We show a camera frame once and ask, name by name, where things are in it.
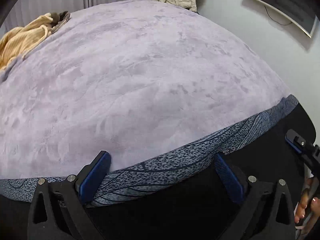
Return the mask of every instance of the beige ribbed cloth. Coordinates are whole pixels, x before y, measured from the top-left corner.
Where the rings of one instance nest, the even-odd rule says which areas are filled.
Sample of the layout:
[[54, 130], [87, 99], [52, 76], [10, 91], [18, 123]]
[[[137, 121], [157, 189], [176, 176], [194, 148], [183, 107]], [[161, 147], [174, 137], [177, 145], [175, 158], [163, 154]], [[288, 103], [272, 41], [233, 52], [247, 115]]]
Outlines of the beige ribbed cloth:
[[[58, 28], [67, 22], [67, 20], [68, 19], [64, 19]], [[29, 51], [44, 41], [53, 31], [58, 30], [58, 28], [56, 28], [57, 26], [52, 27], [56, 25], [58, 21], [58, 14], [46, 13], [25, 27], [15, 27], [7, 32], [0, 40], [0, 70], [5, 69], [6, 66], [20, 54], [22, 54], [22, 59], [24, 59]]]

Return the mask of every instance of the blue gripper pad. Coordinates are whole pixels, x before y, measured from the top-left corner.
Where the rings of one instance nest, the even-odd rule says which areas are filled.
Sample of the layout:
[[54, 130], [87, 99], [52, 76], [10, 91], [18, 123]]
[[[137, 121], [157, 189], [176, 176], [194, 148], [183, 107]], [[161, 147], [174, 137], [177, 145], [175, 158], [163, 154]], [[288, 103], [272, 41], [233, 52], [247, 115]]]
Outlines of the blue gripper pad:
[[103, 178], [109, 173], [110, 165], [111, 155], [106, 151], [101, 151], [91, 164], [84, 166], [79, 172], [76, 190], [82, 204], [92, 201]]
[[226, 161], [224, 160], [224, 154], [216, 153], [214, 155], [214, 166], [215, 170], [220, 177], [222, 183], [224, 184], [229, 198], [233, 203], [240, 205], [245, 199], [245, 193], [247, 190], [247, 183], [243, 182], [240, 183], [239, 179], [235, 175], [234, 169], [231, 165], [227, 165]]

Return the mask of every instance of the black cloth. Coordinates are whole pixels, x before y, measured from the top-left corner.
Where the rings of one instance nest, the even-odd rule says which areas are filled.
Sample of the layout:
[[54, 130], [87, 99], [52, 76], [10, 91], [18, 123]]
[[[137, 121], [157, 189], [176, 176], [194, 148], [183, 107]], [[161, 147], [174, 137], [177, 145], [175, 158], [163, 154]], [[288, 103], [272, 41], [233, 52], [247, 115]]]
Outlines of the black cloth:
[[[315, 128], [300, 104], [278, 124], [230, 155], [246, 175], [288, 183], [292, 205], [300, 199], [303, 163], [285, 142], [288, 129], [314, 142]], [[0, 239], [27, 239], [30, 203], [0, 196]], [[217, 239], [239, 207], [233, 204], [214, 165], [185, 181], [143, 198], [87, 209], [106, 239]]]

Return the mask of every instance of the power cord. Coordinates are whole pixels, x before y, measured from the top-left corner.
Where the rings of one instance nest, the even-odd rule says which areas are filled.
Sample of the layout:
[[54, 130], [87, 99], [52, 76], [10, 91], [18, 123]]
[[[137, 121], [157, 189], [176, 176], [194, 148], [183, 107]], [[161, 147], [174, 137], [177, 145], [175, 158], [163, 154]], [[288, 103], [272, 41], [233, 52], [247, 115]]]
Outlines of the power cord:
[[280, 25], [282, 25], [282, 26], [288, 26], [288, 25], [290, 25], [290, 24], [292, 23], [292, 21], [290, 21], [290, 23], [288, 23], [288, 24], [282, 24], [282, 23], [280, 23], [280, 22], [277, 22], [276, 20], [274, 20], [274, 19], [272, 19], [272, 18], [270, 17], [266, 6], [264, 6], [264, 7], [265, 7], [265, 9], [266, 9], [266, 12], [267, 12], [269, 18], [270, 18], [271, 20], [273, 20], [274, 22], [276, 22], [276, 23], [278, 23], [278, 24], [280, 24]]

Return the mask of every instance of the lavender blanket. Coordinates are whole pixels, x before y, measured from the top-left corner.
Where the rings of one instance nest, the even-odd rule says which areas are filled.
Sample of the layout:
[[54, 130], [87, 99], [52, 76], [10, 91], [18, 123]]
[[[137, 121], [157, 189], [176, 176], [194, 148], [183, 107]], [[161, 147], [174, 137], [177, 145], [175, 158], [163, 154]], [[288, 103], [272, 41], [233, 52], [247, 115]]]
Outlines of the lavender blanket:
[[[33, 182], [24, 178], [77, 174], [100, 150], [112, 155], [112, 172], [126, 169], [289, 95], [232, 33], [151, 0], [72, 13], [0, 80], [0, 193], [27, 201]], [[17, 197], [5, 179], [30, 187]]]

